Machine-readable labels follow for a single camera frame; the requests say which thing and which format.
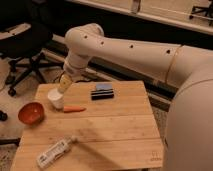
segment gray floor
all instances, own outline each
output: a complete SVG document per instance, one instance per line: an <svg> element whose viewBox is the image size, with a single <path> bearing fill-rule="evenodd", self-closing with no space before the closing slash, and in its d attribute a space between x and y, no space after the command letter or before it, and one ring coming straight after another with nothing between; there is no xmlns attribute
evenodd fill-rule
<svg viewBox="0 0 213 171"><path fill-rule="evenodd" d="M0 89L4 85L4 80L9 71L6 60L0 60ZM48 82L52 82L62 73L60 69L46 69L43 71ZM33 101L38 82L34 75L27 77L19 86L17 86L17 96L10 97L7 94L8 86L0 92L0 110L6 112L9 116L5 122L0 121L0 139L18 138L22 134L24 125L18 120L17 114L19 109L26 103ZM155 117L163 137L165 128L166 113L160 109L154 108ZM17 147L15 145L0 146L0 171L9 171Z"/></svg>

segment cable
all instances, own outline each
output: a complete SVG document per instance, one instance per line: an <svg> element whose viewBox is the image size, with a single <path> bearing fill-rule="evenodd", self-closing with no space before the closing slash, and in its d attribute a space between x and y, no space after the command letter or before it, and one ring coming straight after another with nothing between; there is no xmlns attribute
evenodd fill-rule
<svg viewBox="0 0 213 171"><path fill-rule="evenodd" d="M53 79L52 83L56 83L57 79L58 79L58 82L59 82L60 79L61 79L61 76L62 76L63 74L64 74L64 71L63 71L59 76L55 77L55 78Z"/></svg>

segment chair leg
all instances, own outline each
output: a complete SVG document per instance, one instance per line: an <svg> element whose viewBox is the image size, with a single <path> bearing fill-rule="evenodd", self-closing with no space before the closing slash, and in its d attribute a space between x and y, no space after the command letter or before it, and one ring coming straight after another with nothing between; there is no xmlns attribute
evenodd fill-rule
<svg viewBox="0 0 213 171"><path fill-rule="evenodd" d="M33 70L35 73L36 73L36 75L39 77L39 79L40 79L40 83L46 83L46 80L44 79L44 77L43 77L43 75L41 74L41 72L38 70L38 69L35 69L35 70Z"/></svg>
<svg viewBox="0 0 213 171"><path fill-rule="evenodd" d="M8 91L8 94L10 96L14 96L16 94L16 91L14 90L14 87L20 82L22 81L24 78L26 78L30 73L32 72L32 69L29 68L27 70L25 70L10 86L10 89Z"/></svg>
<svg viewBox="0 0 213 171"><path fill-rule="evenodd" d="M16 146L19 146L20 140L20 138L0 140L0 145L15 144Z"/></svg>

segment floor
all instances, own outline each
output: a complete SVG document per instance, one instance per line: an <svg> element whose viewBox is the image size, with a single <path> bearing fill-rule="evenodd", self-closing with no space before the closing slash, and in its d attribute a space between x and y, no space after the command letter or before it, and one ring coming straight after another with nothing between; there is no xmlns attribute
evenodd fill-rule
<svg viewBox="0 0 213 171"><path fill-rule="evenodd" d="M0 89L4 86L4 80L9 71L6 60L0 60ZM48 82L52 82L62 71L58 68L43 71ZM7 94L8 86L0 91L0 110L8 114L8 120L0 121L0 139L18 138L22 134L24 125L18 120L19 109L26 103L32 102L38 82L34 75L27 77L23 83L17 86L17 96L10 97ZM15 145L0 146L0 171L9 171L16 152Z"/></svg>

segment desk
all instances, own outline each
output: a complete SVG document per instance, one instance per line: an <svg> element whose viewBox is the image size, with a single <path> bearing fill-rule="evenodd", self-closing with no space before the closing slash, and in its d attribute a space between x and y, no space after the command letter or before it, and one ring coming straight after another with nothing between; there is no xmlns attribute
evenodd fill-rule
<svg viewBox="0 0 213 171"><path fill-rule="evenodd" d="M38 171L36 157L58 140L75 135L79 143L47 171L128 170L162 166L163 145L143 82L111 82L113 99L91 101L95 83L75 83L64 95L65 105L87 108L58 112L47 100L57 84L40 85L35 101L44 105L45 120L26 127L11 170Z"/></svg>

